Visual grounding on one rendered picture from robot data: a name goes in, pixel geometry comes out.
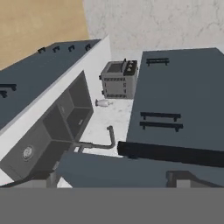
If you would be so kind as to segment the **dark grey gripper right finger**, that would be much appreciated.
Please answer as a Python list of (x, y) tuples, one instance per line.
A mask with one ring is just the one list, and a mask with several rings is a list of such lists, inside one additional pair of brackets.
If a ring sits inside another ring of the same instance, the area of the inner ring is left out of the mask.
[(166, 186), (172, 188), (222, 188), (222, 185), (197, 178), (189, 171), (168, 171)]

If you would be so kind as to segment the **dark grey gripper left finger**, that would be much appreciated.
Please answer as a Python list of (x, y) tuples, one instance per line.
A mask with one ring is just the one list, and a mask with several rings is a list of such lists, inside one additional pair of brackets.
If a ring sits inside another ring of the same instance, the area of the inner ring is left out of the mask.
[(37, 171), (26, 178), (2, 185), (2, 188), (56, 188), (57, 176), (55, 171)]

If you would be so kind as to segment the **blue-grey cabinet door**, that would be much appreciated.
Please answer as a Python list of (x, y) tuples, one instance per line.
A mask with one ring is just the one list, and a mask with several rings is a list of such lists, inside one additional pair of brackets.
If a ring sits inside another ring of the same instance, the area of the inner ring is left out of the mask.
[(66, 152), (56, 172), (72, 187), (165, 187), (166, 173), (188, 171), (201, 180), (224, 186), (224, 168)]

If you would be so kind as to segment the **blue-grey base cabinet run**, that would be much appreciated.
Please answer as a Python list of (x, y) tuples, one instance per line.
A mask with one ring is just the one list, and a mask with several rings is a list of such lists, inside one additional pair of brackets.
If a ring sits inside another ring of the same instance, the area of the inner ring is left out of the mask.
[[(6, 98), (0, 95), (0, 130), (84, 56), (88, 52), (85, 45), (89, 43), (93, 48), (98, 42), (99, 39), (56, 42), (45, 46), (45, 52), (36, 51), (1, 70), (0, 84), (17, 84), (17, 90), (7, 89)], [(69, 52), (71, 45), (75, 49)], [(53, 52), (55, 46), (60, 50)]]

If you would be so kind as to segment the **dark grey double sink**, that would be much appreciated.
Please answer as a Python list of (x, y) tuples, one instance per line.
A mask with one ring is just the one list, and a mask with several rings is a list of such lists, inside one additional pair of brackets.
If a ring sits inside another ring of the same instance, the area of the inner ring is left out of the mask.
[(86, 77), (80, 73), (0, 161), (0, 169), (13, 180), (51, 171), (62, 154), (80, 140), (92, 114)]

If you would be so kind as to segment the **grey sink tap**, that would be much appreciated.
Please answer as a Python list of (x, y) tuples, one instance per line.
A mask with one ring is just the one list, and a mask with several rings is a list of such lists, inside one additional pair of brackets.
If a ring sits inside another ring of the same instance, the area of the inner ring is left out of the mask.
[(102, 143), (91, 143), (91, 142), (73, 142), (73, 147), (78, 149), (79, 153), (82, 153), (85, 149), (101, 149), (101, 150), (110, 150), (116, 146), (115, 132), (112, 125), (107, 127), (109, 134), (109, 144)]

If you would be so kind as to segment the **white soap dispenser bottle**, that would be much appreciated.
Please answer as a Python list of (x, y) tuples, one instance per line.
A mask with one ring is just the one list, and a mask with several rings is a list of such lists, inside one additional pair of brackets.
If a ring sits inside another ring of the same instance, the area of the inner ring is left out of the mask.
[(108, 107), (111, 104), (112, 104), (112, 101), (108, 101), (108, 100), (96, 100), (95, 101), (96, 107)]

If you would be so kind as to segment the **grey toaster oven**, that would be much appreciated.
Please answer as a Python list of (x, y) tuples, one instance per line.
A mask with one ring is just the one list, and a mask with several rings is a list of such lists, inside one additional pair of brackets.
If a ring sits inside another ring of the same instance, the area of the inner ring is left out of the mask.
[(109, 61), (99, 75), (106, 99), (133, 99), (137, 85), (137, 61)]

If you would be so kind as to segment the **blue-grey wall cabinet run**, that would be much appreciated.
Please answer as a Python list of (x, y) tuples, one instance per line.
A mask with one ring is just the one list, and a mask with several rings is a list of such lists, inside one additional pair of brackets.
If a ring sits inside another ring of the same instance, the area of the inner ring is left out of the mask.
[[(148, 66), (148, 58), (170, 63)], [(146, 127), (140, 112), (181, 114), (175, 129)], [(126, 140), (224, 151), (224, 53), (216, 48), (143, 52)]]

